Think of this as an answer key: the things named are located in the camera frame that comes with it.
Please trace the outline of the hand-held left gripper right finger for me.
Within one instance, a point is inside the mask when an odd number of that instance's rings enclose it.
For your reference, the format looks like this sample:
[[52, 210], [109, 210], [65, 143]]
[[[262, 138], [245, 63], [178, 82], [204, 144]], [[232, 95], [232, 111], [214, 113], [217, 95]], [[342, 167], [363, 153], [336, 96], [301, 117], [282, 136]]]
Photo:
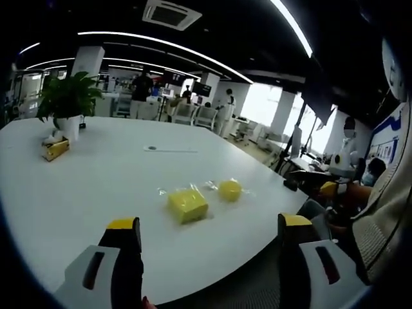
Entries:
[[369, 290], [354, 260], [305, 217], [280, 213], [277, 238], [280, 308], [355, 308]]

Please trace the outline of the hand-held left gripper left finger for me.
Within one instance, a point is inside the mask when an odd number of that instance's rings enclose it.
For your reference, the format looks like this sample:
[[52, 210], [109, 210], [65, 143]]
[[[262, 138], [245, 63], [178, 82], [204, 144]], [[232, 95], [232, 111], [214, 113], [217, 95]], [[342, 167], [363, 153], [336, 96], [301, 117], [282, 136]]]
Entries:
[[63, 308], [143, 308], [138, 217], [112, 221], [64, 272], [54, 297]]

